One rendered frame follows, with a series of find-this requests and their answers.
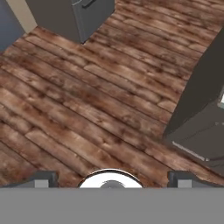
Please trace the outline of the white round disc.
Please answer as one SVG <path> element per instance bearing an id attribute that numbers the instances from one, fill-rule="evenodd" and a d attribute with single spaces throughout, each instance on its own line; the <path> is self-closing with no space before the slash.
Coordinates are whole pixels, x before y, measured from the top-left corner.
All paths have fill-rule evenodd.
<path id="1" fill-rule="evenodd" d="M 141 181 L 132 174 L 119 169 L 101 169 L 87 175 L 79 188 L 143 188 Z"/>

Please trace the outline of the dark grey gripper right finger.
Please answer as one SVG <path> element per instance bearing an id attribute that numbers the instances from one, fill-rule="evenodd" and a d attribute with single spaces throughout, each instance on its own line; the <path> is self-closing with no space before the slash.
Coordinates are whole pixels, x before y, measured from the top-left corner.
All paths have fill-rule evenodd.
<path id="1" fill-rule="evenodd" d="M 196 188 L 205 185 L 192 173 L 188 171 L 169 171 L 168 187 L 171 188 Z"/>

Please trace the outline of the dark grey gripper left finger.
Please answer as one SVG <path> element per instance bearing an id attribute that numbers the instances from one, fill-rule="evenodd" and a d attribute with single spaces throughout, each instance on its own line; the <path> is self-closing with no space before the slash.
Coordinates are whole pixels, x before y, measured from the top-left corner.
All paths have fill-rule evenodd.
<path id="1" fill-rule="evenodd" d="M 37 171 L 23 185 L 33 188 L 55 188 L 58 186 L 58 174 L 55 171 Z"/>

